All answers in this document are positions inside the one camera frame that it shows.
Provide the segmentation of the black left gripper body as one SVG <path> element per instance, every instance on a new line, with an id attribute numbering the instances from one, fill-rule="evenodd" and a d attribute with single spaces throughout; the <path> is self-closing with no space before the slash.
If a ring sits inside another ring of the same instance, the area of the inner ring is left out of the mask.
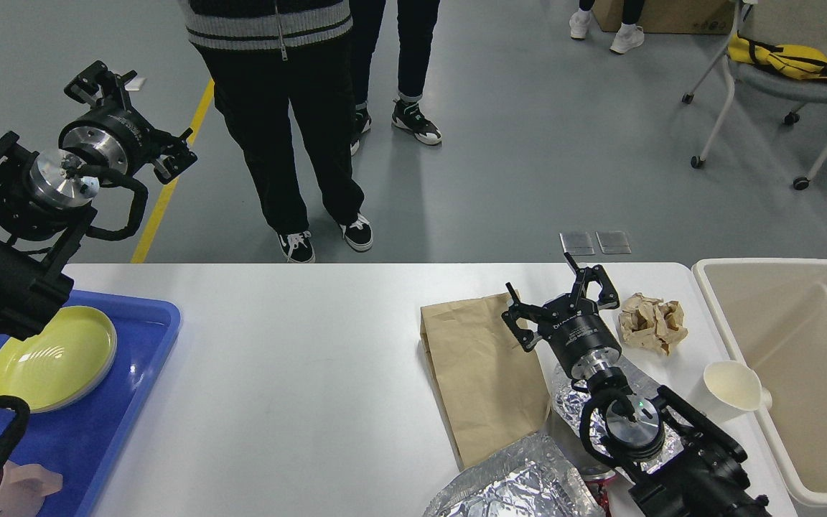
<path id="1" fill-rule="evenodd" d="M 158 131 L 131 103 L 103 101 L 60 132 L 60 150 L 133 176 L 163 154 Z"/>

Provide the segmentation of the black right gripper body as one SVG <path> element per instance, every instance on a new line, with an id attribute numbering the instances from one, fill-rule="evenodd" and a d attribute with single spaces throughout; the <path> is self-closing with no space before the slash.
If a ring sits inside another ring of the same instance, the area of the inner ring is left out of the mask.
<path id="1" fill-rule="evenodd" d="M 553 350 L 571 379 L 590 379 L 617 366 L 620 344 L 599 314 L 597 302 L 559 297 L 543 304 L 551 321 L 539 324 L 539 334 Z"/>

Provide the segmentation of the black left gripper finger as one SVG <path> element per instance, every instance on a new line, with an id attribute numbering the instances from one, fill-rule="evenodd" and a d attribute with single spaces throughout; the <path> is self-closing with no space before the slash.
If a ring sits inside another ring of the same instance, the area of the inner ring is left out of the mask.
<path id="1" fill-rule="evenodd" d="M 151 163 L 160 183 L 170 184 L 196 163 L 198 157 L 188 146 L 188 138 L 193 134 L 192 127 L 187 127 L 179 136 L 158 129 L 149 134 L 154 145 Z"/>
<path id="2" fill-rule="evenodd" d="M 65 95 L 92 108 L 133 108 L 126 90 L 126 85 L 132 79 L 134 70 L 119 75 L 109 70 L 104 62 L 95 61 L 65 86 Z"/>

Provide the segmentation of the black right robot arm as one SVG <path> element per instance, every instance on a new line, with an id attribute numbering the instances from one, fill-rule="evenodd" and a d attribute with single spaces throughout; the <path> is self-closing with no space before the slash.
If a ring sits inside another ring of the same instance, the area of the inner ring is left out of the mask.
<path id="1" fill-rule="evenodd" d="M 570 292 L 539 307 L 508 284 L 501 317 L 523 350 L 548 343 L 572 388 L 587 394 L 576 426 L 584 454 L 623 471 L 646 516 L 767 516 L 768 497 L 747 492 L 747 454 L 732 436 L 668 386 L 653 395 L 633 387 L 629 361 L 599 313 L 618 305 L 604 267 L 565 259 L 575 275 Z"/>

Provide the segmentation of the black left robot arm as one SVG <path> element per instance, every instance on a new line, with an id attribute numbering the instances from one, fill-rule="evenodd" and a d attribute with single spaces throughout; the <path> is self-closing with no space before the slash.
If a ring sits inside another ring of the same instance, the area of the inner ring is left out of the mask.
<path id="1" fill-rule="evenodd" d="M 83 68 L 65 95 L 88 106 L 66 124 L 50 153 L 33 152 L 9 131 L 0 138 L 0 335 L 37 336 L 69 298 L 63 273 L 84 238 L 119 241 L 140 229 L 147 164 L 167 185 L 197 161 L 183 134 L 155 128 L 132 104 L 137 73 L 104 62 Z"/>

